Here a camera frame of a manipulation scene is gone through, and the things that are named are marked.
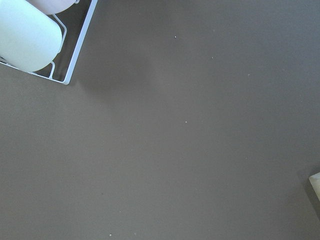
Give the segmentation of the pink plate in rack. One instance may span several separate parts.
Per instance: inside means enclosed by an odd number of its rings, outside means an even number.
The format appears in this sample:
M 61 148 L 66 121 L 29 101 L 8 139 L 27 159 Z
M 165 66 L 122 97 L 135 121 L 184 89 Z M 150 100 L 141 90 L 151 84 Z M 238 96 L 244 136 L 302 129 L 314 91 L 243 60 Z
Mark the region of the pink plate in rack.
M 75 4 L 76 0 L 28 0 L 30 4 L 46 15 L 63 12 Z

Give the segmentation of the bamboo wooden tray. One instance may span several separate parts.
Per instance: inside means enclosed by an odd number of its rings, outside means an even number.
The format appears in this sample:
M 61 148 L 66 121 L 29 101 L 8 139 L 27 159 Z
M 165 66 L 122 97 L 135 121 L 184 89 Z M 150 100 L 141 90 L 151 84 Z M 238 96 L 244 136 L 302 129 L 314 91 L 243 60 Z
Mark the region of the bamboo wooden tray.
M 309 182 L 320 201 L 320 172 L 313 174 L 309 177 Z

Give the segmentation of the white plate in rack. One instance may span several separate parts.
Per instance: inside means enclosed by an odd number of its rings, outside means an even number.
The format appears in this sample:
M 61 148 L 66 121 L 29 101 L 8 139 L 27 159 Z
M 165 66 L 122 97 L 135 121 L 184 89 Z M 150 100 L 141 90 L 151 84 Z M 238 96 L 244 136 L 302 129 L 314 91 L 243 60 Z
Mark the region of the white plate in rack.
M 60 26 L 26 0 L 0 2 L 0 56 L 23 72 L 49 65 L 60 52 Z

